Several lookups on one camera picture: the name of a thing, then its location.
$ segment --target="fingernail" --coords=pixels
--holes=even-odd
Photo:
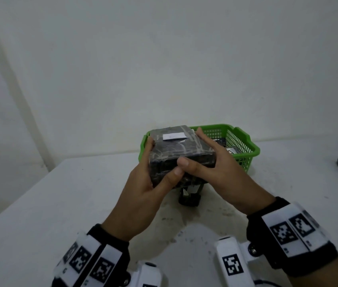
[[[179,167],[176,167],[174,169],[174,174],[175,175],[182,175],[183,174],[183,170],[181,168],[179,168]]]
[[[180,157],[180,158],[177,159],[177,164],[178,164],[179,166],[184,166],[184,167],[186,167],[186,166],[189,165],[189,161],[188,161],[186,158],[184,158],[184,157]]]

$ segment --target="left hand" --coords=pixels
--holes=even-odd
[[[123,241],[130,241],[151,224],[162,200],[184,174],[176,167],[153,188],[148,170],[153,145],[154,140],[149,136],[140,163],[129,174],[116,206],[102,224],[109,234]]]

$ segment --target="white table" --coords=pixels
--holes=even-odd
[[[338,248],[338,136],[257,144],[261,154],[250,175],[268,191],[300,202]],[[107,217],[137,157],[67,159],[6,209],[0,215],[0,287],[49,286],[77,232]],[[182,207],[177,199],[172,191],[152,225],[132,240],[130,268],[147,259],[165,274],[163,286],[224,286],[213,243],[224,234],[244,241],[246,218],[210,186],[198,208]],[[250,269],[254,276],[289,286],[283,272],[264,260]]]

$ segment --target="clear plastic wrap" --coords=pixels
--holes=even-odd
[[[184,133],[185,139],[164,140],[164,134]],[[150,131],[155,146],[149,156],[149,175],[153,186],[177,166],[177,159],[185,156],[200,164],[213,168],[216,163],[214,150],[198,138],[188,126],[176,126]],[[205,180],[185,173],[176,188],[206,183]]]

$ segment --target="green basket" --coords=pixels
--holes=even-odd
[[[260,149],[257,145],[251,142],[250,136],[241,130],[238,127],[233,127],[227,124],[217,124],[217,125],[205,125],[205,126],[194,126],[190,127],[191,129],[197,130],[198,127],[201,127],[203,132],[208,135],[210,138],[226,138],[227,148],[238,147],[242,153],[232,154],[234,159],[239,163],[240,166],[247,172],[253,157],[258,156]],[[138,161],[141,160],[141,156],[145,149],[145,143],[147,141],[150,131],[144,135],[141,142],[140,155],[138,156]]]

